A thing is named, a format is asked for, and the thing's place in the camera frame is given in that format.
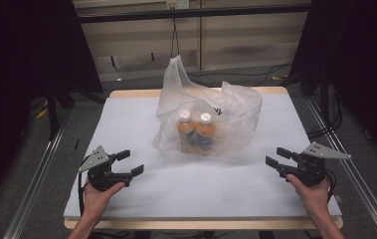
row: gray carpet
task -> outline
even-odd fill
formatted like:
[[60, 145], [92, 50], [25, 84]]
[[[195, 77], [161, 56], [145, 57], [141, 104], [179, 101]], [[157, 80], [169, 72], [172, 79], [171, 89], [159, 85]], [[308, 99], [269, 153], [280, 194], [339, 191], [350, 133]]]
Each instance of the gray carpet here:
[[[220, 72], [257, 74], [265, 73], [267, 69], [235, 69]], [[282, 69], [277, 75], [284, 75], [287, 72], [288, 68]], [[222, 81], [253, 86], [259, 83], [262, 78], [225, 75], [191, 77], [191, 79], [213, 87], [220, 86]], [[275, 86], [278, 83], [279, 81], [267, 79], [261, 86]], [[103, 88], [104, 94], [102, 96], [107, 96], [114, 90], [161, 88], [161, 77], [104, 83]], [[287, 87], [287, 89], [305, 129], [312, 129], [316, 126], [316, 121], [305, 98], [300, 93], [299, 85], [295, 84]], [[66, 238], [70, 233], [64, 226], [62, 215], [76, 176], [76, 170], [90, 143], [102, 109], [102, 105], [91, 102], [80, 95], [73, 95], [73, 98], [76, 100], [73, 109], [62, 110], [58, 107], [60, 120], [64, 119], [66, 114], [70, 114], [70, 118], [68, 123], [64, 125], [64, 135], [49, 165], [21, 238]], [[336, 133], [348, 153], [353, 155], [355, 165], [377, 198], [377, 142], [367, 139], [364, 134], [365, 128], [346, 106], [342, 105], [342, 111], [343, 123]], [[26, 193], [49, 143], [49, 133], [48, 117], [32, 118], [24, 131], [20, 153], [16, 156], [8, 173], [4, 175], [0, 185], [0, 238], [5, 234]], [[327, 144], [327, 140], [323, 136], [317, 137], [315, 140]], [[335, 172], [338, 179], [334, 193], [342, 198], [342, 201], [339, 202], [344, 220], [342, 232], [347, 238], [377, 238], [377, 226], [340, 163], [330, 161], [327, 163], [327, 167]], [[275, 235], [278, 239], [306, 238], [306, 235], [300, 231], [277, 231]]]

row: metal frame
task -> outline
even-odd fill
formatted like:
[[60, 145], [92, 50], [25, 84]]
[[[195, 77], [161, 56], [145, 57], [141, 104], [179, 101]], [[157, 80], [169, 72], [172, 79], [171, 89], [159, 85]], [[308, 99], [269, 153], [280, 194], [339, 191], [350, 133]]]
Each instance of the metal frame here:
[[80, 23], [101, 23], [101, 22], [123, 22], [136, 20], [155, 20], [172, 18], [195, 18], [195, 17], [216, 17], [216, 16], [235, 16], [235, 15], [254, 15], [254, 14], [275, 14], [275, 13], [295, 13], [308, 12], [316, 8], [340, 7], [340, 3], [328, 2], [319, 4], [292, 4], [292, 5], [272, 5], [259, 7], [242, 8], [199, 8], [188, 10], [173, 11], [152, 11], [137, 13], [118, 13], [118, 14], [88, 14], [80, 15]]
[[24, 195], [20, 206], [15, 212], [14, 217], [5, 232], [5, 235], [3, 237], [4, 239], [20, 238], [27, 219], [30, 216], [34, 202], [36, 201], [37, 194], [39, 193], [42, 186], [47, 169], [49, 168], [52, 158], [54, 157], [58, 145], [61, 141], [62, 135], [64, 133], [64, 127], [65, 125], [67, 125], [70, 114], [71, 111], [66, 111], [65, 118], [58, 132], [56, 133], [55, 137], [49, 142], [46, 151], [43, 154], [42, 160], [40, 161], [39, 167], [37, 168], [36, 173], [34, 174], [33, 179], [27, 189], [27, 192]]
[[[321, 116], [321, 108], [318, 106], [318, 103], [314, 99], [308, 99], [307, 102], [309, 109], [311, 110], [321, 129], [328, 129], [328, 133], [325, 134], [325, 137], [327, 138], [331, 147], [347, 154], [346, 149], [340, 142], [334, 130], [331, 127], [327, 127], [323, 117]], [[377, 224], [377, 198], [371, 192], [371, 189], [368, 187], [352, 160], [339, 159], [339, 161], [355, 187], [355, 190], [359, 194], [359, 197], [367, 207], [368, 212], [372, 216], [374, 222]]]

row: cable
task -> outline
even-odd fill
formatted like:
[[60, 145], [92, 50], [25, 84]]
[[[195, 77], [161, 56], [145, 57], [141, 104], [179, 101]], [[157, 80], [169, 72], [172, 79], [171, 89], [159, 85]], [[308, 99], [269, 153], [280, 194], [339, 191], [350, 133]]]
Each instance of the cable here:
[[325, 171], [326, 171], [325, 175], [327, 176], [328, 180], [330, 181], [330, 188], [328, 189], [328, 194], [327, 194], [327, 197], [328, 197], [327, 203], [328, 203], [328, 201], [330, 201], [331, 196], [333, 195], [333, 190], [334, 190], [334, 187], [336, 187], [337, 179], [336, 179], [336, 175], [334, 174], [334, 172], [332, 172], [329, 169], [325, 169]]
[[[87, 156], [85, 159], [83, 159], [80, 166], [82, 166], [87, 161], [87, 159], [89, 157], [90, 156]], [[81, 214], [81, 216], [83, 216], [83, 213], [84, 213], [84, 190], [85, 190], [86, 186], [89, 184], [89, 182], [88, 182], [84, 186], [82, 186], [82, 177], [83, 177], [83, 174], [81, 172], [79, 172], [79, 190], [78, 190], [78, 193], [79, 193], [79, 203], [80, 203], [80, 214]]]
[[[265, 76], [260, 82], [257, 84], [253, 85], [253, 87], [257, 87], [261, 85], [263, 82], [266, 81], [267, 77], [269, 74], [274, 73], [282, 69], [283, 67], [290, 66], [292, 61], [288, 61], [284, 64], [281, 65], [275, 65], [269, 68], [265, 73], [259, 73], [259, 74], [247, 74], [247, 73], [228, 73], [228, 72], [223, 72], [223, 73], [204, 73], [204, 74], [192, 74], [192, 73], [187, 73], [189, 77], [205, 77], [205, 76], [243, 76], [243, 77], [260, 77], [260, 76]], [[207, 85], [205, 83], [196, 81], [196, 80], [191, 80], [192, 82], [195, 82], [199, 85], [206, 86], [206, 87], [211, 87], [210, 85]]]
[[319, 125], [314, 126], [311, 129], [311, 131], [308, 131], [306, 133], [308, 135], [308, 138], [313, 138], [313, 137], [324, 135], [324, 134], [340, 127], [340, 125], [343, 121], [343, 114], [342, 114], [342, 110], [340, 108], [340, 100], [339, 100], [339, 95], [338, 95], [337, 91], [334, 91], [334, 97], [333, 97], [333, 101], [332, 101], [332, 104], [331, 104], [331, 109], [333, 111], [334, 120], [333, 121], [330, 120], [327, 123], [328, 126], [326, 128], [322, 128], [322, 129], [319, 129], [319, 130], [313, 130], [314, 128], [318, 127]]
[[287, 87], [290, 84], [294, 84], [294, 83], [297, 83], [297, 82], [301, 81], [301, 78], [303, 78], [304, 76], [306, 76], [306, 74], [309, 71], [311, 71], [316, 66], [317, 66], [317, 63], [314, 63], [314, 64], [311, 64], [311, 65], [307, 66], [302, 71], [300, 71], [298, 73], [295, 73], [294, 75], [289, 74], [289, 77], [286, 80], [284, 80], [283, 82], [281, 82], [279, 84], [279, 86], [280, 87]]
[[178, 47], [178, 55], [179, 55], [179, 39], [178, 39], [178, 30], [176, 30], [176, 21], [173, 18], [173, 34], [172, 34], [172, 49], [170, 50], [170, 58], [173, 58], [173, 42], [176, 36], [176, 46]]

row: wall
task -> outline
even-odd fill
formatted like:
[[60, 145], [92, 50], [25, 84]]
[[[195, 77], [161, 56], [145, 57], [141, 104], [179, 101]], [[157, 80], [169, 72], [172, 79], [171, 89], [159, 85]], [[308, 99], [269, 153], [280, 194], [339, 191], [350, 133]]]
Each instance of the wall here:
[[[193, 9], [308, 2], [191, 0], [189, 4]], [[74, 0], [74, 4], [80, 15], [166, 10], [166, 1], [158, 0]], [[188, 72], [284, 64], [293, 59], [305, 18], [306, 13], [288, 13], [176, 19], [179, 52]], [[101, 81], [163, 75], [171, 56], [171, 19], [90, 23], [83, 29]]]

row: plastic bag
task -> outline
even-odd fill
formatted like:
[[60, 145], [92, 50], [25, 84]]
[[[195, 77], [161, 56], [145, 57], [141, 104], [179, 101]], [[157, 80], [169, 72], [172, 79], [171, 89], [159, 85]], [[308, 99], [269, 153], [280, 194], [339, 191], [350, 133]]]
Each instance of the plastic bag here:
[[228, 155], [254, 135], [262, 107], [254, 89], [224, 82], [222, 91], [192, 83], [180, 56], [170, 60], [156, 116], [160, 129], [153, 145], [202, 155]]

